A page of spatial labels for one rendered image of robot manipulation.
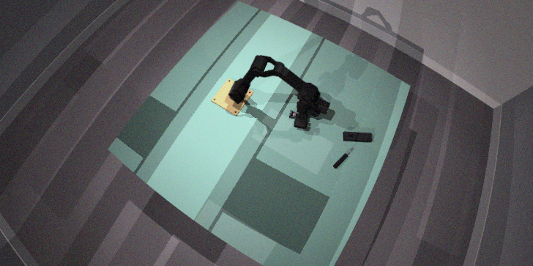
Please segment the black-handled screwdriver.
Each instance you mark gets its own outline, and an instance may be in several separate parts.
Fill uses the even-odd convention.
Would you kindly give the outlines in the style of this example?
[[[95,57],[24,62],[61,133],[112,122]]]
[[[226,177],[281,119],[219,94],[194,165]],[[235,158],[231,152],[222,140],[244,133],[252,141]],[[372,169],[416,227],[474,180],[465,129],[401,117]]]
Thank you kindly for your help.
[[[353,148],[354,148],[354,147],[353,147]],[[352,148],[350,151],[352,151],[353,148]],[[349,151],[349,152],[350,152],[350,151]],[[348,153],[349,153],[349,152],[348,152]],[[347,153],[347,154],[348,154],[348,153]],[[348,157],[347,154],[344,154],[343,156],[341,156],[340,159],[339,159],[339,160],[333,165],[333,167],[334,167],[335,169],[336,169],[337,167],[339,167],[339,165],[340,165],[340,164],[341,164],[341,163],[342,163],[342,162]]]

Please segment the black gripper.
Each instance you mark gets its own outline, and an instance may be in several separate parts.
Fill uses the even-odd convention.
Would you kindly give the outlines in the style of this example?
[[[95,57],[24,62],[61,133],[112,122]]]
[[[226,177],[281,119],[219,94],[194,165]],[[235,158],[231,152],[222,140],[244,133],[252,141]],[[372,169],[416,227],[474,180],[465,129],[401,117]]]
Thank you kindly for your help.
[[[296,128],[302,128],[306,129],[308,121],[307,121],[307,115],[305,114],[307,111],[310,111],[310,108],[305,109],[301,107],[300,100],[297,102],[297,112],[295,116],[294,121],[294,127]]]

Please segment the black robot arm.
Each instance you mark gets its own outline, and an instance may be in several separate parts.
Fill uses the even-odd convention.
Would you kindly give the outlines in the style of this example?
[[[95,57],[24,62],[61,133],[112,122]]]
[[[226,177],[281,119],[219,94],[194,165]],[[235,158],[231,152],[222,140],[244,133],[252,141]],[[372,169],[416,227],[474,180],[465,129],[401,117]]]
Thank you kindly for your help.
[[[267,62],[270,62],[275,66],[273,70],[264,71]],[[302,79],[293,74],[284,63],[276,61],[270,56],[255,56],[250,69],[245,76],[242,79],[240,78],[238,81],[235,81],[234,85],[231,87],[231,91],[229,92],[230,98],[235,103],[239,104],[245,98],[250,87],[250,82],[255,77],[271,76],[282,78],[286,83],[298,91],[299,95],[297,99],[300,99],[301,107],[305,109],[310,108],[310,111],[305,113],[306,115],[309,114],[317,117],[320,113],[327,113],[330,102],[320,98],[318,87],[311,83],[305,83]]]

